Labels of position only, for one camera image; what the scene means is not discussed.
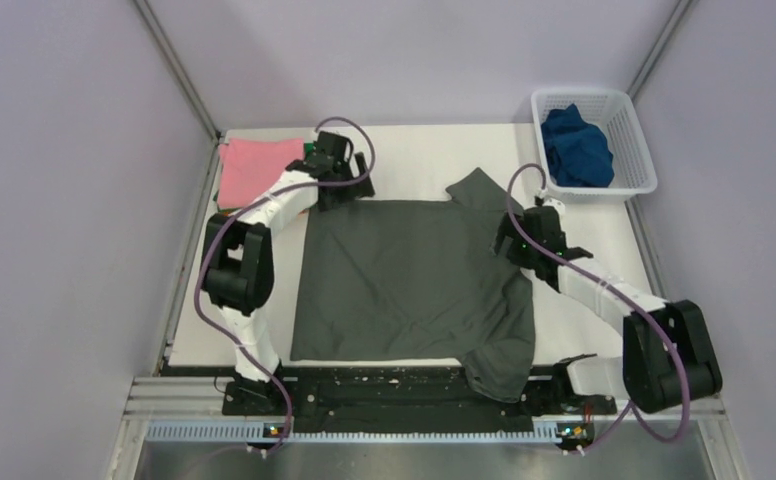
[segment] blue cloth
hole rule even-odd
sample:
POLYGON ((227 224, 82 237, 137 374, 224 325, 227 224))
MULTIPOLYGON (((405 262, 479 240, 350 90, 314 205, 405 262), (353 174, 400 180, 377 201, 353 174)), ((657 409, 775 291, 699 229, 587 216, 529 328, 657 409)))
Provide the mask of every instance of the blue cloth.
POLYGON ((561 187, 608 187, 615 177, 606 136, 576 105, 551 110, 541 124, 547 167, 561 187))

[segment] dark gray cloth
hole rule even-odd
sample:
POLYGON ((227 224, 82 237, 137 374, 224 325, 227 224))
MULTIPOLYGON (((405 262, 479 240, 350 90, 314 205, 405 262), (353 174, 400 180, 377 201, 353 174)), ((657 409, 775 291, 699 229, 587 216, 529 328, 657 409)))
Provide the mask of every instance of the dark gray cloth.
POLYGON ((310 215, 292 360, 455 357, 474 390, 518 400, 535 325, 532 283, 490 251, 506 192, 480 169, 447 192, 310 215))

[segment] folded pink cloth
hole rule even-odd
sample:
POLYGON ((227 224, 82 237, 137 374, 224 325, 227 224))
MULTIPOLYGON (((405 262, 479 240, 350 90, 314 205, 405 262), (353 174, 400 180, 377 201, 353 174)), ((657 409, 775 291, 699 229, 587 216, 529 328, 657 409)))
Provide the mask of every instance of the folded pink cloth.
POLYGON ((229 139, 219 147, 223 173, 217 205, 222 208, 246 207, 273 186, 285 167, 303 158, 303 139, 281 142, 255 142, 229 139))

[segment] plastic basket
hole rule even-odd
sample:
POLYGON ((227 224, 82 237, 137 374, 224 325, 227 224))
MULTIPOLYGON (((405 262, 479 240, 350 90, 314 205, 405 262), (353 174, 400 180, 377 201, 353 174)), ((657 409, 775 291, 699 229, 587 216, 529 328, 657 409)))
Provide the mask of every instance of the plastic basket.
POLYGON ((629 95, 603 88, 546 88, 532 94, 532 116, 541 166, 550 181, 548 193, 566 203, 619 203, 656 190, 658 180, 644 133, 629 95), (541 124, 550 110, 575 104, 586 122, 600 127, 614 154, 615 178, 608 188, 560 187, 550 177, 541 124))

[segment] gray wall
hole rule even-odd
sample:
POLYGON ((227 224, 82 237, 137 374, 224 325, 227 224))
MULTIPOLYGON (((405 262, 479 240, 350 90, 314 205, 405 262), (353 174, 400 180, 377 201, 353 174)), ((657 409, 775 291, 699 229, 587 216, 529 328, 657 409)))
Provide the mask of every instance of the gray wall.
POLYGON ((745 456, 776 479, 776 2, 700 2, 637 109, 663 270, 703 307, 745 456))
POLYGON ((0 1, 0 478, 101 478, 208 144, 127 0, 0 1))
POLYGON ((153 0, 218 126, 527 121, 546 84, 626 89, 675 0, 153 0))

